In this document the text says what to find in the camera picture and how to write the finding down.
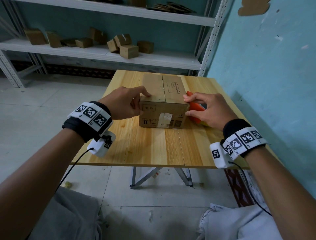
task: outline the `wooden table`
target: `wooden table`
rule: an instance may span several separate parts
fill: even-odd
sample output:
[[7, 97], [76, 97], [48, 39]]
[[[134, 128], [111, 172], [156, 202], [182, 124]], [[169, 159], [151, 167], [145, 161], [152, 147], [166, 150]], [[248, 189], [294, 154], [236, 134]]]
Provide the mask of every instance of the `wooden table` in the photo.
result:
[[[103, 96], [120, 86], [140, 86], [144, 74], [117, 70]], [[186, 91], [221, 93], [237, 116], [245, 119], [215, 79], [180, 75], [179, 77]], [[101, 96], [87, 101], [96, 101], [99, 98]], [[109, 130], [116, 135], [116, 140], [106, 156], [99, 158], [88, 152], [77, 163], [78, 165], [216, 168], [209, 146], [223, 139], [221, 131], [197, 125], [188, 118], [184, 129], [143, 128], [139, 126], [139, 117], [133, 117], [115, 120]], [[89, 143], [84, 144], [72, 163], [87, 150]], [[235, 162], [242, 168], [249, 169], [243, 158], [238, 157]]]

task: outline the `metal shelf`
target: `metal shelf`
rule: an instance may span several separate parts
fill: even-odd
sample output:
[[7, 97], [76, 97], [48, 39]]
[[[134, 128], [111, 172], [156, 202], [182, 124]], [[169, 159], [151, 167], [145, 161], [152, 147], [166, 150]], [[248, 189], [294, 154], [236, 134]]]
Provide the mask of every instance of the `metal shelf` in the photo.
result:
[[20, 2], [39, 3], [45, 5], [76, 8], [97, 12], [115, 13], [120, 15], [144, 17], [150, 19], [165, 20], [170, 22], [182, 22], [200, 26], [214, 27], [215, 19], [204, 16], [185, 15], [177, 13], [159, 12], [147, 10], [145, 8], [117, 5], [110, 3], [100, 3], [84, 0], [17, 0]]
[[201, 68], [201, 64], [196, 59], [194, 54], [181, 52], [155, 51], [152, 54], [139, 53], [139, 57], [125, 59], [119, 54], [109, 52], [109, 49], [106, 45], [96, 45], [89, 48], [52, 48], [48, 44], [31, 45], [28, 40], [22, 39], [11, 39], [5, 42], [0, 42], [0, 49], [27, 53], [48, 54], [55, 56], [124, 62], [131, 64], [173, 67], [181, 69], [200, 70]]

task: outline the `orange object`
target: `orange object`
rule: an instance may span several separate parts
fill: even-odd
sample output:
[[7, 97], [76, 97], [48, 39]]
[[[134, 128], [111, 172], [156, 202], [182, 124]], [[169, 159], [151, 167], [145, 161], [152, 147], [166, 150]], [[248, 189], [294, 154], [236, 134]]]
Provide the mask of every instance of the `orange object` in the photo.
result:
[[[192, 96], [193, 95], [193, 93], [192, 92], [190, 92], [190, 91], [186, 91], [186, 94], [188, 95], [188, 96]], [[202, 112], [202, 111], [204, 111], [205, 110], [205, 108], [204, 107], [202, 107], [200, 104], [198, 104], [198, 103], [190, 103], [190, 108], [189, 108], [189, 110], [195, 110], [195, 111], [200, 111], [200, 112]], [[193, 122], [195, 122], [195, 123], [197, 123], [197, 124], [200, 124], [202, 121], [200, 120], [200, 119], [198, 119], [198, 118], [196, 118], [196, 117], [189, 117]]]

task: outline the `cardboard box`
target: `cardboard box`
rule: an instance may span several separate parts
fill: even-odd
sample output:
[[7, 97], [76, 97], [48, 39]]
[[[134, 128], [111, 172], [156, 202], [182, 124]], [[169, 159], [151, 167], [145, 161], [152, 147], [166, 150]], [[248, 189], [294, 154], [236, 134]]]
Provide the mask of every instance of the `cardboard box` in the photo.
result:
[[32, 45], [47, 44], [44, 34], [38, 28], [24, 29], [24, 33]]
[[107, 46], [109, 47], [110, 52], [115, 53], [119, 51], [119, 47], [116, 45], [114, 39], [111, 39], [107, 42]]
[[154, 51], [154, 43], [147, 41], [138, 41], [137, 46], [139, 47], [140, 53], [152, 53]]
[[146, 0], [129, 0], [129, 5], [134, 7], [145, 8]]
[[77, 47], [80, 47], [80, 48], [92, 47], [93, 40], [91, 38], [88, 38], [88, 37], [76, 39], [76, 45], [77, 45]]
[[119, 53], [123, 58], [135, 58], [138, 57], [138, 46], [134, 45], [124, 45], [120, 46]]
[[46, 31], [48, 43], [51, 47], [62, 47], [63, 45], [60, 42], [60, 37], [56, 32]]
[[123, 45], [132, 44], [132, 39], [131, 39], [129, 34], [116, 35], [114, 37], [114, 40], [115, 40], [116, 45], [118, 47], [123, 46]]
[[90, 27], [89, 36], [99, 44], [106, 44], [107, 42], [107, 35], [96, 28]]
[[148, 128], [178, 128], [184, 126], [185, 112], [190, 105], [183, 101], [185, 89], [180, 77], [145, 74], [143, 85], [152, 94], [140, 96], [139, 125]]
[[76, 45], [76, 39], [75, 38], [67, 38], [60, 40], [62, 45], [68, 46], [68, 47], [75, 47]]

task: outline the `packing tape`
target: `packing tape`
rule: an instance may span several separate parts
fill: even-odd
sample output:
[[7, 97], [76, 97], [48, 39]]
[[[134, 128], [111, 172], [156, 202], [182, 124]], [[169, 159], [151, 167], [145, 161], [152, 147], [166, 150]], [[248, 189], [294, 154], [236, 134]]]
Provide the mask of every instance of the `packing tape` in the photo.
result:
[[158, 120], [158, 128], [169, 128], [171, 122], [172, 114], [171, 113], [161, 113]]

